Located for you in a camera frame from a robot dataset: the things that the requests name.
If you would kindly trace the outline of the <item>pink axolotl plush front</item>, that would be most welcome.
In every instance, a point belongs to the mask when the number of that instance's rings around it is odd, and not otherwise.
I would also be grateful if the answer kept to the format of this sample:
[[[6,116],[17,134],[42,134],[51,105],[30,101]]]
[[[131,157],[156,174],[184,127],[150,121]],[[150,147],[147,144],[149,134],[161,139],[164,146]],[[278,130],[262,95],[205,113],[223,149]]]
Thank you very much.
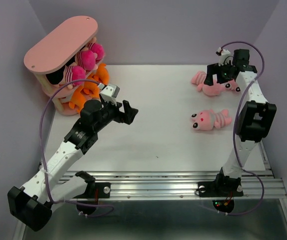
[[[202,110],[191,115],[192,128],[196,131],[211,131],[213,128],[221,129],[232,123],[227,109],[214,112],[212,109]]]

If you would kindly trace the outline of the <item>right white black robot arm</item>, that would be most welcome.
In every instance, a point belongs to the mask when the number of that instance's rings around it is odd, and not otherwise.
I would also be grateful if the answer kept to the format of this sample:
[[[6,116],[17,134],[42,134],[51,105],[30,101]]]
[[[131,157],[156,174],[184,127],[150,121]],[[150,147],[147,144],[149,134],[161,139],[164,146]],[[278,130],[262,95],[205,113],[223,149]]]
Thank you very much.
[[[207,66],[206,85],[233,80],[242,95],[233,124],[233,148],[215,180],[198,183],[200,197],[243,196],[241,177],[253,148],[265,138],[272,126],[277,106],[263,95],[258,83],[260,73],[250,64],[250,52],[237,49],[230,53],[220,47],[218,63]]]

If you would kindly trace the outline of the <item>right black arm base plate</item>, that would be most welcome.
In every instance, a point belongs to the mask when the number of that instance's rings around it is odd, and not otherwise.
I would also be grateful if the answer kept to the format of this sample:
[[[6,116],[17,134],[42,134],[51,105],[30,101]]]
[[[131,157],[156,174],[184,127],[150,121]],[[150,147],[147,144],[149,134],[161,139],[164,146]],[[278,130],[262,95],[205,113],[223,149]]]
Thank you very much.
[[[218,183],[216,181],[200,181],[195,193],[201,198],[243,197],[243,191],[237,191],[239,184]]]

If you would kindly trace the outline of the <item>orange shark plush back-facing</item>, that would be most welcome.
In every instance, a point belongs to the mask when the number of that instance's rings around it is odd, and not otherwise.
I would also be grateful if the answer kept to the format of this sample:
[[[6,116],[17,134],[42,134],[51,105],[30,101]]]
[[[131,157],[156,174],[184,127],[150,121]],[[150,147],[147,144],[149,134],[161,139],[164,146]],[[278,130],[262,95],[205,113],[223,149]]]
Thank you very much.
[[[79,114],[84,108],[84,104],[87,100],[89,100],[89,97],[84,93],[84,86],[79,85],[72,94],[71,99],[68,102],[68,106],[71,110],[76,110],[76,112]]]

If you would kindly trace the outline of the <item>orange shark plush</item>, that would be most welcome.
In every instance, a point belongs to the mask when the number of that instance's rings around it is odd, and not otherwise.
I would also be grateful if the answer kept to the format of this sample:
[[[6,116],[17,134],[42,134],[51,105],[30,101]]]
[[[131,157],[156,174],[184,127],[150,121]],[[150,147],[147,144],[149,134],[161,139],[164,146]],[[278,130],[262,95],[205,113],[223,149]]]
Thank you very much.
[[[87,77],[88,80],[92,80],[92,81],[95,81],[95,82],[100,82],[99,81],[99,77],[96,76],[96,75],[89,75]],[[98,87],[97,84],[93,83],[93,82],[89,82],[89,81],[86,81],[84,82],[84,85],[83,85],[83,92],[90,96],[91,98],[96,98],[96,99],[99,99],[100,96],[100,89]]]

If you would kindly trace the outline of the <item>doll plush edge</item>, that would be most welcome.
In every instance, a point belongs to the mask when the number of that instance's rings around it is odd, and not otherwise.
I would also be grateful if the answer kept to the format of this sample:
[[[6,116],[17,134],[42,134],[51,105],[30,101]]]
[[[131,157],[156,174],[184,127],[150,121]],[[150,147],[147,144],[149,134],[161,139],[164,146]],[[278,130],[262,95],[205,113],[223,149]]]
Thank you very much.
[[[83,83],[82,81],[77,80],[85,79],[86,71],[78,65],[64,65],[59,70],[46,74],[46,78],[49,83],[56,88],[59,88],[60,86],[69,83],[69,85],[67,85],[67,88],[71,90],[75,86],[79,86]]]

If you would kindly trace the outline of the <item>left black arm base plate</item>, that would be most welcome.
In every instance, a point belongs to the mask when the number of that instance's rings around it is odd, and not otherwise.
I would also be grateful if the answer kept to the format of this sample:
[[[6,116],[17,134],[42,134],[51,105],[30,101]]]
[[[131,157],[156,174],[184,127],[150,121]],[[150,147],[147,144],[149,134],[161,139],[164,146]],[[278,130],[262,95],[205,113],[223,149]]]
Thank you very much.
[[[68,182],[68,190],[72,199],[108,199],[111,183],[100,182],[85,171],[77,172]]]

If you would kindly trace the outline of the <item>pink axolotl plush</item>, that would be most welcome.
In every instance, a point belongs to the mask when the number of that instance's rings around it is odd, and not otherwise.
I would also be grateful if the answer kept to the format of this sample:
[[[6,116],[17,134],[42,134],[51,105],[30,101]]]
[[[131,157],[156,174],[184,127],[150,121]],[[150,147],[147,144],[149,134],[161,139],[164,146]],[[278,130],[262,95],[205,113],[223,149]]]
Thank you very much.
[[[192,128],[196,131],[211,131],[213,128],[221,129],[232,123],[227,109],[214,112],[212,109],[202,110],[191,115]]]
[[[226,83],[214,83],[213,85],[201,84],[201,87],[198,87],[198,91],[202,91],[207,96],[219,96],[221,92],[224,91],[235,91],[239,93],[241,91],[239,85],[234,79]]]

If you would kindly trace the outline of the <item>doll plush pink striped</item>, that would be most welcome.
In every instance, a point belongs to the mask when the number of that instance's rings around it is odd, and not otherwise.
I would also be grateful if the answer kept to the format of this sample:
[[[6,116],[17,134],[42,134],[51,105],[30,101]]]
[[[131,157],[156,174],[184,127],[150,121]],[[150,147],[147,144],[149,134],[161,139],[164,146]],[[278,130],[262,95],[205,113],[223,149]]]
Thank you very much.
[[[104,58],[106,54],[105,49],[101,44],[97,43],[96,37],[93,37],[85,46],[93,53],[97,54],[96,61],[100,61]]]

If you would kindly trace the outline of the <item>doll plush black hair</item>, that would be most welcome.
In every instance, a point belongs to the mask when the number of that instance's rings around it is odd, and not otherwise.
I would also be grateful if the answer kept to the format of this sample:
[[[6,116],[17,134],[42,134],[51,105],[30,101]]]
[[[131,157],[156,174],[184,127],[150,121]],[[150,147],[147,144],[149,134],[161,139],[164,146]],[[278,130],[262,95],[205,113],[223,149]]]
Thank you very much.
[[[75,63],[86,71],[93,71],[97,68],[97,54],[91,50],[79,51],[75,55]]]

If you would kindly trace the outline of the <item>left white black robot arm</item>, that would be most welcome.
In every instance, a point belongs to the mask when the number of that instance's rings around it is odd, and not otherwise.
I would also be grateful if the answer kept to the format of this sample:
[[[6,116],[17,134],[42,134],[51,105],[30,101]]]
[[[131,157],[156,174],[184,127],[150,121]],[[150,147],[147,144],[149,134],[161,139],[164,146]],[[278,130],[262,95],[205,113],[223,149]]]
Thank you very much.
[[[95,178],[85,171],[77,172],[67,187],[56,187],[56,184],[95,144],[99,131],[111,122],[130,125],[138,112],[126,100],[116,104],[86,101],[79,119],[54,155],[42,161],[42,168],[29,181],[8,191],[10,213],[37,232],[50,220],[55,204],[71,203],[78,195],[90,197],[96,191]]]

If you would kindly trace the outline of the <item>orange shark plush mouth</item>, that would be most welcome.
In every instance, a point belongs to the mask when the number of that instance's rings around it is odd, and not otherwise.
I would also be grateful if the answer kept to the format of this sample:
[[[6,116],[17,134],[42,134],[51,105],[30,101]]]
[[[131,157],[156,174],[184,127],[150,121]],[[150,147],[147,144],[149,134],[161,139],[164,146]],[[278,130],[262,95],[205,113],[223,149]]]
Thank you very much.
[[[110,75],[108,70],[106,69],[105,63],[100,63],[93,78],[104,85],[108,85],[110,81]]]

